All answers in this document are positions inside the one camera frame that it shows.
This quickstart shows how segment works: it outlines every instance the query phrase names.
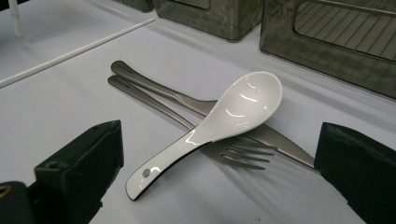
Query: spoon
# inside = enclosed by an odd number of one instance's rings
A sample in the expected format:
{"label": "spoon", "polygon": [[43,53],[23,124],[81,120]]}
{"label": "spoon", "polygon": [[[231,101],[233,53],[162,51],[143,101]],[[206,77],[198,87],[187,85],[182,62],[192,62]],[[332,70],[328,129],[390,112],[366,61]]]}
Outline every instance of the spoon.
{"label": "spoon", "polygon": [[239,78],[198,126],[129,177],[128,196],[136,201],[167,169],[199,147],[261,125],[274,114],[281,99],[282,84],[275,75],[254,72]]}

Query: fork handle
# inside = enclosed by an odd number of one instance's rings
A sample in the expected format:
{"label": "fork handle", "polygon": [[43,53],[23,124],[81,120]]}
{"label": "fork handle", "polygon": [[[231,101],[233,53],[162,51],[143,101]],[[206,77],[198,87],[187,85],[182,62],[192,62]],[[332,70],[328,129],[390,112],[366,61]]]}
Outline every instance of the fork handle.
{"label": "fork handle", "polygon": [[158,82],[155,82],[147,77],[140,75],[138,72],[136,72],[133,68],[128,66],[128,64],[126,64],[123,61],[115,61],[113,64],[111,64],[111,70],[116,75],[122,77],[127,81],[134,83],[136,86],[142,87],[148,91],[156,92],[172,100],[174,103],[183,105],[182,99],[195,100],[188,95],[167,88]]}
{"label": "fork handle", "polygon": [[178,113],[176,113],[175,111],[173,111],[166,105],[161,104],[159,101],[152,98],[147,93],[139,90],[136,86],[129,83],[128,81],[126,81],[120,77],[117,77],[117,76],[109,77],[107,79],[107,81],[110,85],[114,86],[115,88],[119,89],[120,91],[123,91],[123,92],[127,93],[128,95],[134,97],[135,99],[139,100],[140,102],[147,104],[160,112],[163,112],[165,115],[167,115],[171,119],[174,119],[175,121],[184,125],[190,131],[195,128],[195,126],[193,124],[191,124],[186,119],[181,117]]}

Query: metal knife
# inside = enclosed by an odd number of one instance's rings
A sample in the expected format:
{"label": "metal knife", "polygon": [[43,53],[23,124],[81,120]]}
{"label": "metal knife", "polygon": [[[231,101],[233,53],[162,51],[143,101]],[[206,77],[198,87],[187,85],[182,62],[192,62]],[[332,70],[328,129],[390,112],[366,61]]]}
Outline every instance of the metal knife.
{"label": "metal knife", "polygon": [[[123,61],[116,61],[111,64],[111,70],[123,79],[132,82],[136,86],[142,87],[148,91],[153,91],[161,96],[166,97],[172,102],[187,107],[188,109],[195,111],[198,114],[206,116],[212,107],[215,105],[216,101],[200,101],[190,96],[183,94],[178,91],[174,91],[161,85],[147,77],[136,72],[128,64]],[[256,129],[244,133],[244,135],[269,145],[276,147],[276,151],[303,164],[311,169],[314,168],[314,158],[311,157],[306,151],[296,145],[294,142],[289,140],[283,134],[275,131],[266,124],[262,124]]]}

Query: fork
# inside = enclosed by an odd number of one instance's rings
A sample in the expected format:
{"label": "fork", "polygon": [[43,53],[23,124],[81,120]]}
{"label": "fork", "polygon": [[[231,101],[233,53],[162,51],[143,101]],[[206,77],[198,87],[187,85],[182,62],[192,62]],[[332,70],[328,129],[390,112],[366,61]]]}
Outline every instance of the fork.
{"label": "fork", "polygon": [[[194,125],[181,117],[178,113],[163,105],[156,99],[152,98],[145,92],[138,89],[134,84],[122,79],[118,76],[108,78],[108,83],[120,91],[127,93],[140,102],[150,105],[151,107],[164,113],[171,119],[179,122],[190,131],[194,129]],[[252,164],[248,161],[269,162],[266,159],[253,157],[251,155],[273,156],[273,153],[262,151],[263,149],[274,149],[262,143],[255,143],[240,137],[230,137],[201,148],[201,151],[210,159],[222,164],[233,167],[242,167],[251,170],[265,170],[264,167]]]}

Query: table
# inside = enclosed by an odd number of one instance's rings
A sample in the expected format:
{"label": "table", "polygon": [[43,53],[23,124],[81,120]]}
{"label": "table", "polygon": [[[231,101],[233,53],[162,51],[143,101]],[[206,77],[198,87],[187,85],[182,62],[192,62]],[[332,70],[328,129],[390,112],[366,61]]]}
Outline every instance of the table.
{"label": "table", "polygon": [[[0,89],[0,181],[32,184],[33,168],[49,155],[91,126],[120,119],[125,165],[92,223],[363,223],[320,175],[280,155],[270,158],[265,171],[252,172],[217,164],[196,151],[139,201],[127,197],[130,174],[187,130],[107,84],[116,60],[203,100],[218,99],[247,73],[272,72],[283,84],[284,98],[266,123],[312,156],[323,121],[396,148],[394,102],[262,54],[259,38],[260,27],[239,43],[228,43],[156,18]],[[168,105],[194,124],[202,119]]]}
{"label": "table", "polygon": [[19,11],[22,36],[9,10],[0,13],[0,82],[155,16],[111,0],[35,0]]}

